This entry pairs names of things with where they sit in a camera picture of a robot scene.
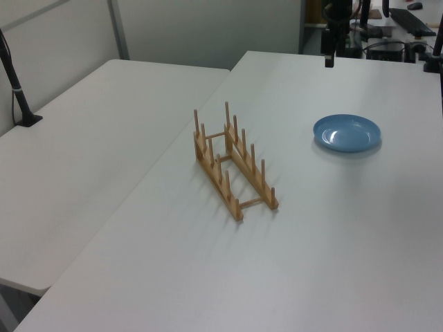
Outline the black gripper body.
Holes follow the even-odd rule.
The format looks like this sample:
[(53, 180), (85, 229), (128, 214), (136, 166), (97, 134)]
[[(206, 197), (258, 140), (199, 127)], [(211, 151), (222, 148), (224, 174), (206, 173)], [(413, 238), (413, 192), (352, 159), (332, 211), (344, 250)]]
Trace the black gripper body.
[(325, 56), (342, 55), (346, 49), (347, 23), (327, 23), (321, 35), (320, 52)]

